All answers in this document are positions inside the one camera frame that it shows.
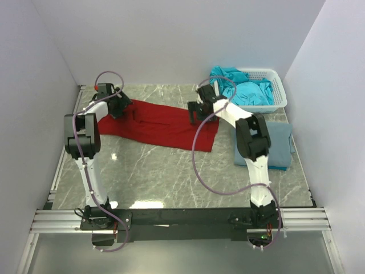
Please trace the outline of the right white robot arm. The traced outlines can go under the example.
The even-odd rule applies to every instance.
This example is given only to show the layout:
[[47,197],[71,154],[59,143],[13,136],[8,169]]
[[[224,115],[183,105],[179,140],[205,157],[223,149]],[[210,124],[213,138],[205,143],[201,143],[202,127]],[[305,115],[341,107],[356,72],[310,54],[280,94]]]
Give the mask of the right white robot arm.
[[[193,170],[200,183],[210,192],[230,196],[250,189],[250,221],[258,228],[269,228],[273,220],[280,220],[278,200],[270,188],[268,174],[269,148],[271,139],[265,118],[259,114],[245,111],[232,103],[223,95],[217,95],[213,86],[207,84],[197,86],[196,92],[200,100],[188,102],[189,119],[201,121],[192,143]],[[219,192],[210,188],[201,178],[195,162],[195,146],[205,123],[212,118],[220,118],[228,122],[236,131],[236,145],[239,154],[245,159],[249,171],[250,184],[238,191]]]

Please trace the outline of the red t shirt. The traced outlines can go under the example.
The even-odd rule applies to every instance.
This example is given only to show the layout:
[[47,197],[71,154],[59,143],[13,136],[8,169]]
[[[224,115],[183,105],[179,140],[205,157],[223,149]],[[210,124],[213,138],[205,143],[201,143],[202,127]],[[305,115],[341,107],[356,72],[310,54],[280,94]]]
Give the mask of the red t shirt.
[[190,151],[200,124],[190,123],[188,110],[133,100],[121,117],[107,115],[98,128],[102,135]]

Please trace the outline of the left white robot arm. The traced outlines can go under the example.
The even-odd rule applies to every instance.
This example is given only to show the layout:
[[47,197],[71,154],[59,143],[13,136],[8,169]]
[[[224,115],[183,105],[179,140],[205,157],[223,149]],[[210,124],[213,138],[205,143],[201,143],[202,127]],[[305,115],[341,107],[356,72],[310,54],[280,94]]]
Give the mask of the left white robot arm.
[[105,117],[123,116],[132,101],[120,87],[98,83],[96,94],[83,110],[64,116],[64,146],[80,171],[85,190],[86,206],[77,208],[84,222],[98,229],[108,229],[122,220],[112,211],[107,191],[102,185],[98,154],[101,138],[98,123]]

